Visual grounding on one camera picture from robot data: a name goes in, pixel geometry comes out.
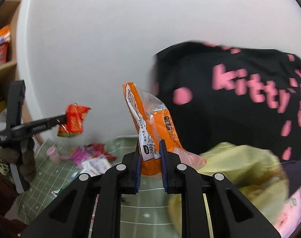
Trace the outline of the left gloved hand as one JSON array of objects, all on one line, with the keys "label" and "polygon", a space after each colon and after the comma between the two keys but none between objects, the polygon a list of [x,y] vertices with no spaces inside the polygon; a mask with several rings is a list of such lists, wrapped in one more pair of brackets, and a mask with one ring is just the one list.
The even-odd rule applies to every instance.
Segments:
[{"label": "left gloved hand", "polygon": [[31,183],[37,173],[36,162],[34,159],[34,140],[28,139],[27,150],[20,156],[19,152],[10,148],[0,148],[0,161],[16,165],[17,161],[22,158],[22,164],[19,167],[19,172],[24,177],[25,181]]}]

